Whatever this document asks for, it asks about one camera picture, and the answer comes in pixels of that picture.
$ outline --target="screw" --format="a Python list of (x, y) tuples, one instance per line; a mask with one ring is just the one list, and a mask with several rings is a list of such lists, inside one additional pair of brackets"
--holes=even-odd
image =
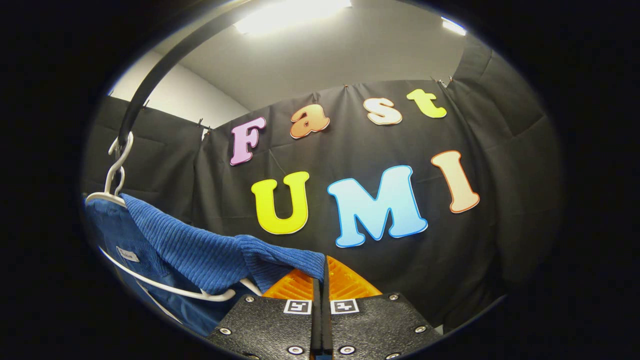
[(302, 350), (301, 347), (290, 347), (289, 348), (289, 352), (294, 354), (294, 355), (298, 355), (298, 354), (302, 354), (304, 350)]
[(349, 355), (349, 354), (353, 354), (355, 350), (356, 350), (355, 347), (341, 347), (340, 353), (344, 355)]

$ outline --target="clothes hanger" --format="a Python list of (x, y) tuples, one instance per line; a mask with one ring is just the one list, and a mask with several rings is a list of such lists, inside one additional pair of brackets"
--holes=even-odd
[[(109, 148), (109, 155), (111, 155), (111, 153), (113, 153), (113, 151), (116, 149), (117, 143), (118, 143), (118, 138), (116, 138), (116, 140), (114, 140), (113, 143), (111, 144), (111, 147)], [(125, 178), (124, 167), (122, 167), (122, 164), (124, 164), (124, 161), (127, 159), (129, 153), (131, 152), (131, 147), (132, 146), (133, 146), (133, 133), (129, 132), (129, 136), (127, 137), (127, 143), (125, 145), (124, 151), (122, 152), (122, 155), (111, 166), (111, 168), (109, 168), (109, 172), (107, 173), (107, 179), (106, 179), (106, 182), (104, 184), (104, 192), (96, 192), (96, 193), (90, 194), (89, 196), (86, 197), (86, 200), (84, 202), (85, 204), (88, 204), (93, 199), (104, 199), (104, 200), (107, 200), (107, 201), (114, 202), (114, 203), (122, 206), (123, 208), (127, 208), (127, 204), (125, 203), (125, 201), (121, 197), (118, 196), (118, 193), (120, 192), (120, 190), (122, 189), (122, 186), (124, 185), (124, 178)], [(114, 191), (114, 193), (112, 195), (111, 193), (109, 193), (109, 190), (111, 189), (111, 181), (113, 180), (113, 175), (115, 174), (115, 172), (117, 170), (120, 171), (120, 184), (118, 184), (118, 187), (116, 188), (116, 190)], [(191, 291), (181, 290), (181, 289), (174, 288), (172, 286), (167, 286), (167, 285), (161, 284), (159, 282), (155, 282), (155, 281), (153, 281), (151, 279), (147, 279), (146, 277), (144, 277), (144, 276), (142, 276), (140, 274), (137, 274), (136, 272), (133, 272), (133, 271), (129, 270), (126, 266), (120, 264), (117, 260), (115, 260), (111, 256), (109, 256), (109, 254), (107, 254), (101, 247), (98, 247), (98, 249), (100, 249), (100, 251), (112, 263), (114, 263), (117, 267), (119, 267), (122, 270), (124, 270), (125, 272), (127, 272), (129, 275), (131, 275), (131, 276), (135, 277), (136, 279), (138, 279), (140, 281), (143, 281), (143, 282), (145, 282), (145, 283), (147, 283), (149, 285), (153, 285), (156, 288), (161, 288), (162, 290), (169, 291), (170, 293), (175, 293), (175, 294), (178, 294), (178, 295), (183, 295), (183, 296), (191, 297), (191, 298), (194, 298), (194, 299), (202, 299), (202, 300), (215, 301), (215, 302), (227, 301), (227, 300), (231, 299), (236, 294), (236, 292), (234, 290), (232, 290), (232, 289), (228, 289), (222, 295), (210, 295), (210, 294), (207, 294), (202, 289), (200, 289), (200, 291), (202, 293), (193, 293)], [(249, 279), (247, 279), (247, 278), (241, 279), (240, 283), (245, 285), (254, 294), (256, 294), (258, 296), (262, 296), (262, 292), (260, 292), (258, 287), (256, 285), (254, 285)]]

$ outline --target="blue letter m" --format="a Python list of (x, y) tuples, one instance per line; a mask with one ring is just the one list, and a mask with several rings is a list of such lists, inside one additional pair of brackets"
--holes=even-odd
[(401, 238), (424, 231), (427, 220), (420, 217), (411, 188), (413, 170), (406, 165), (390, 167), (382, 173), (378, 197), (373, 199), (358, 181), (344, 179), (327, 187), (338, 204), (341, 235), (338, 247), (362, 245), (365, 236), (358, 232), (356, 218), (374, 240), (382, 239), (389, 211), (393, 225), (389, 235)]

